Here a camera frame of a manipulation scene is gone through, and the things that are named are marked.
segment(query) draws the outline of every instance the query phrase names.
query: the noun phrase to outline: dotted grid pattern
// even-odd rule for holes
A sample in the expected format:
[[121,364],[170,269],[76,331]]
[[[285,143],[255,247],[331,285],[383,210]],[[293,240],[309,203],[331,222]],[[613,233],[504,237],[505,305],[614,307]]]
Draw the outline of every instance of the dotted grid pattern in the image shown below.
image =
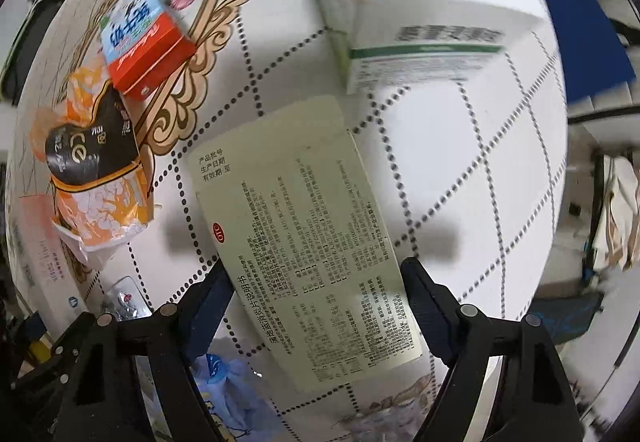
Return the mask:
[[[282,5],[283,10],[287,8],[286,5],[294,3],[294,1],[291,1],[283,4],[282,0],[278,0],[278,2]],[[195,203],[189,177],[183,177],[183,171],[186,167],[184,160],[189,149],[201,139],[210,139],[242,122],[261,117],[267,111],[265,109],[266,106],[268,106],[269,111],[272,111],[281,105],[296,100],[296,98],[299,99],[301,95],[311,96],[315,94],[312,89],[313,83],[306,79],[313,71],[322,70],[323,76],[331,76],[331,72],[325,71],[327,67],[323,66],[324,63],[318,60],[322,54],[327,56],[331,54],[325,35],[325,28],[322,28],[317,15],[313,15],[313,21],[306,26],[299,25],[306,28],[305,30],[297,30],[299,32],[298,35],[303,36],[302,38],[295,37],[287,46],[278,44],[276,49],[269,50],[268,57],[264,57],[263,44],[265,39],[279,37],[282,30],[278,28],[275,32],[272,30],[271,34],[259,35],[255,25],[255,10],[253,7],[249,7],[251,3],[255,3],[255,1],[252,0],[247,5],[242,6],[241,13],[234,22],[232,29],[236,36],[232,36],[232,42],[230,41],[225,49],[218,54],[218,60],[221,64],[212,71],[209,79],[209,95],[205,105],[198,110],[198,126],[195,133],[190,138],[179,141],[170,155],[156,157],[156,180],[152,190],[156,197],[156,202],[160,203],[164,209],[159,211],[158,217],[150,224],[148,231],[134,238],[127,250],[120,249],[116,253],[110,266],[102,273],[103,283],[109,285],[125,274],[132,275],[135,269],[135,279],[138,281],[139,288],[150,306],[153,303],[158,306],[158,303],[164,300],[179,300],[188,287],[204,277],[208,269],[217,261],[217,253],[212,250],[212,240],[210,240],[209,231],[200,216],[200,210],[193,210]],[[311,5],[308,7],[301,6],[300,8],[312,10]],[[287,24],[293,27],[296,25],[296,21],[287,21]],[[389,180],[398,195],[397,204],[393,206],[391,212],[402,217],[402,226],[404,227],[404,231],[400,231],[397,227],[392,229],[389,226],[393,235],[393,244],[399,257],[407,255],[405,252],[413,253],[414,255],[419,255],[423,263],[425,263],[425,256],[429,255],[429,249],[424,246],[424,234],[427,232],[425,229],[428,229],[432,223],[440,223],[443,220],[443,216],[447,214],[447,208],[450,205],[456,205],[456,200],[460,200],[460,197],[455,198],[454,195],[459,195],[470,186],[474,176],[482,175],[486,180],[485,184],[488,188],[490,202],[489,209],[493,215],[492,234],[497,245],[495,259],[492,259],[484,271],[480,271],[475,277],[471,278],[472,281],[468,282],[468,287],[465,286],[459,291],[456,290],[456,294],[458,294],[460,302],[472,300],[478,293],[483,291],[482,289],[491,287],[486,282],[495,279],[495,276],[491,277],[491,274],[499,267],[501,285],[499,286],[499,295],[495,298],[500,303],[501,315],[506,315],[510,319],[514,318],[513,311],[506,310],[505,305],[506,298],[509,297],[508,287],[505,285],[510,276],[510,268],[507,263],[509,255],[525,237],[527,231],[534,228],[534,223],[539,221],[536,221],[536,219],[542,213],[542,209],[547,202],[553,202],[554,188],[562,183],[565,168],[564,159],[559,167],[552,165],[550,161],[551,153],[557,152],[561,146],[557,143],[548,142],[541,117],[531,107],[533,98],[543,86],[551,71],[554,72],[556,78],[556,91],[559,91],[559,96],[564,97],[560,80],[561,74],[556,69],[558,53],[555,52],[551,55],[548,53],[548,50],[556,48],[556,44],[554,39],[545,39],[542,34],[536,34],[534,37],[535,40],[532,39],[532,41],[536,50],[543,51],[546,62],[529,61],[533,63],[532,67],[538,70],[532,76],[533,81],[527,78],[527,72],[523,73],[523,67],[528,66],[525,60],[527,57],[518,57],[516,52],[512,53],[512,50],[510,50],[508,55],[499,59],[508,64],[511,70],[510,79],[513,84],[513,90],[511,87],[508,89],[519,92],[520,95],[518,102],[514,104],[514,109],[508,114],[504,123],[498,126],[495,133],[484,124],[478,123],[479,121],[482,122],[482,110],[478,109],[478,101],[474,99],[476,92],[474,91],[473,83],[460,83],[457,85],[452,83],[454,87],[452,92],[460,101],[461,108],[466,112],[465,119],[468,127],[473,130],[473,148],[476,152],[471,156],[468,166],[463,169],[461,166],[458,176],[452,177],[452,183],[443,188],[440,196],[434,199],[431,205],[424,205],[424,202],[419,202],[419,195],[415,190],[412,191],[411,183],[413,181],[409,173],[411,166],[407,165],[407,162],[402,163],[399,161],[406,145],[402,145],[398,138],[398,124],[394,122],[393,115],[393,112],[398,110],[398,107],[412,102],[412,97],[415,100],[417,96],[425,96],[426,92],[416,86],[402,86],[393,90],[388,96],[385,95],[382,99],[379,98],[380,94],[378,92],[366,94],[362,100],[340,99],[340,102],[344,105],[343,110],[348,126],[352,129],[356,141],[362,140],[364,136],[368,137],[371,131],[376,137],[373,142],[376,142],[376,147],[379,148],[378,152],[383,155],[381,157],[383,170],[380,170],[380,173],[387,173],[386,175],[376,173],[376,176],[388,177],[388,174],[391,174]],[[230,89],[226,85],[224,90],[216,89],[218,85],[214,76],[223,68],[222,61],[225,59],[225,54],[228,57],[242,57],[242,60],[244,60],[241,72],[238,72],[237,69],[235,70],[234,77],[237,77],[237,79],[235,78],[234,81],[238,83],[235,89]],[[286,86],[286,82],[292,77],[293,67],[290,64],[295,64],[294,69],[304,66],[303,62],[300,62],[302,60],[301,57],[311,57],[312,65],[311,67],[306,65],[303,81],[290,88],[290,91],[295,92],[296,98],[293,98],[286,93],[286,90],[289,89]],[[277,80],[283,83],[282,86],[273,84],[274,74],[279,75]],[[326,88],[323,89],[324,92],[332,92]],[[235,95],[227,98],[227,93],[234,93]],[[254,96],[253,101],[246,96],[248,93]],[[532,210],[527,212],[529,218],[513,235],[512,232],[505,232],[504,220],[506,214],[508,215],[508,209],[505,210],[500,206],[501,193],[499,185],[496,183],[500,176],[498,175],[497,161],[494,159],[494,155],[495,151],[504,144],[505,137],[511,133],[511,130],[518,123],[522,122],[522,115],[530,121],[530,125],[534,130],[536,144],[545,158],[545,177],[548,179],[548,187],[543,189],[546,192],[542,194],[540,199],[536,197],[536,203],[534,203]],[[424,131],[422,129],[416,131],[418,133],[415,137],[419,139],[418,141],[433,138],[431,135],[423,134]],[[22,153],[22,156],[18,155],[20,162],[24,157],[24,151]],[[367,164],[366,160],[365,164],[371,177],[372,171],[370,171],[370,165]],[[31,175],[28,183],[26,181],[23,182],[26,190],[27,185],[31,185]],[[389,216],[385,215],[385,221],[388,221],[388,219]],[[422,234],[422,238],[417,235],[418,232]],[[165,244],[171,244],[174,236],[176,237],[175,245],[166,247]],[[166,250],[162,252],[154,252],[156,248],[165,247]],[[168,281],[173,281],[172,285],[175,284],[175,278],[180,277],[179,286],[174,286],[172,289],[165,289],[156,281],[162,278],[157,276],[155,271],[162,268],[162,266],[158,267],[158,265],[166,264],[167,256],[170,256],[170,272],[175,270],[175,275],[166,273],[163,276]],[[188,259],[189,262],[183,263],[182,259]],[[126,268],[126,261],[128,261],[129,269]],[[191,268],[188,272],[188,277],[184,275],[186,268]],[[94,280],[87,287],[86,295],[90,295],[96,287],[102,287],[100,277],[94,277]],[[520,317],[526,313],[528,307],[529,303],[519,312]],[[247,361],[251,358],[252,367],[255,365],[258,368],[259,364],[266,364],[273,358],[268,354],[269,350],[264,345],[261,345],[253,327],[247,323],[246,315],[242,314],[241,311],[239,312],[238,307],[233,311],[228,310],[216,337],[232,343],[235,353],[246,357]],[[335,428],[335,424],[341,418],[360,411],[361,404],[364,408],[365,404],[380,400],[383,396],[400,392],[407,385],[415,382],[416,378],[421,375],[428,372],[432,374],[442,372],[440,361],[436,361],[431,354],[427,355],[425,353],[423,359],[422,362],[418,361],[419,364],[416,364],[416,366],[421,367],[421,370],[419,370],[421,373],[416,373],[412,376],[412,380],[408,384],[388,382],[388,380],[385,380],[385,375],[381,375],[379,381],[383,381],[385,384],[382,390],[378,387],[372,388],[373,391],[369,391],[366,381],[360,381],[355,383],[356,386],[345,384],[313,397],[303,396],[303,394],[296,393],[294,390],[287,391],[289,395],[286,398],[283,398],[283,393],[276,394],[278,396],[274,399],[274,406],[280,415],[287,436],[299,442],[303,440],[305,442],[306,440],[330,442],[348,438],[348,435],[337,432],[339,428]],[[282,384],[283,388],[286,387],[286,383],[279,382],[278,385],[280,384]],[[438,392],[440,385],[441,383],[436,382],[435,379],[432,380],[431,395],[434,396]],[[337,404],[340,401],[342,401],[341,404],[345,403],[350,407],[339,412],[332,412],[329,415],[327,412],[332,404]],[[288,406],[286,408],[279,407],[284,404]]]
[[80,285],[79,290],[88,310],[95,313],[102,306],[105,292],[100,280],[100,273],[89,273],[89,276],[90,280],[85,281],[84,285]]

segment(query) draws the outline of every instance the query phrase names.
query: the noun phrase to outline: otc logo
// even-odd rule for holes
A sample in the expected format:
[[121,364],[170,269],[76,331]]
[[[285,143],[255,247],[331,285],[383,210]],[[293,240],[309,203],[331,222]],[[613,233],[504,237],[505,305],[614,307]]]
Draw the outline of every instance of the otc logo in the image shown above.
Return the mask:
[[222,227],[220,227],[217,223],[214,223],[212,229],[213,235],[215,236],[216,240],[218,240],[220,243],[224,243],[225,232],[222,230]]

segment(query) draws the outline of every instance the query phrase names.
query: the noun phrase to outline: white table surface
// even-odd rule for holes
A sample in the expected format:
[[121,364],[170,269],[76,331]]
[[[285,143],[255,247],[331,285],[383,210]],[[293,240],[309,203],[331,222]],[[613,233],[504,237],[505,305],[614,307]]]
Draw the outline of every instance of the white table surface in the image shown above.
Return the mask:
[[[66,76],[98,51],[97,24],[114,1],[67,0],[40,47],[18,107],[10,226],[18,197],[51,193],[49,170],[31,153],[31,111],[60,100]],[[564,186],[566,104],[550,22],[465,84],[344,96],[314,0],[195,0],[181,17],[200,44],[197,60],[143,112],[132,111],[142,155],[154,168],[155,219],[101,272],[79,269],[90,310],[125,275],[150,307],[177,301],[217,259],[186,170],[193,145],[301,98],[338,94],[398,260],[419,256],[436,282],[488,316],[522,317],[545,266]],[[9,240],[12,267],[19,267]],[[14,276],[24,289],[24,275]],[[283,441],[342,440],[339,420],[432,373],[434,395],[446,372],[425,348],[421,358],[377,378],[302,394],[261,344],[234,296],[213,348],[264,375],[286,428]]]

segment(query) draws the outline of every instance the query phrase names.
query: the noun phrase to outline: screw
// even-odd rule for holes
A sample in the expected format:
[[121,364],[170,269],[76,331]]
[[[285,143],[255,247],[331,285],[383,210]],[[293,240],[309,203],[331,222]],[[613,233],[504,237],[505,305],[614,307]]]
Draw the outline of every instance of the screw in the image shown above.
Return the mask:
[[539,327],[540,326],[540,318],[536,315],[533,314],[527,314],[527,316],[524,318],[524,320],[531,325],[532,327]]
[[178,307],[174,303],[165,303],[160,307],[160,314],[164,317],[174,315],[178,310]]
[[478,309],[469,303],[466,303],[460,307],[460,311],[466,317],[475,317],[478,315]]
[[111,324],[112,319],[113,316],[111,316],[111,314],[102,314],[100,317],[98,317],[98,326],[105,327]]

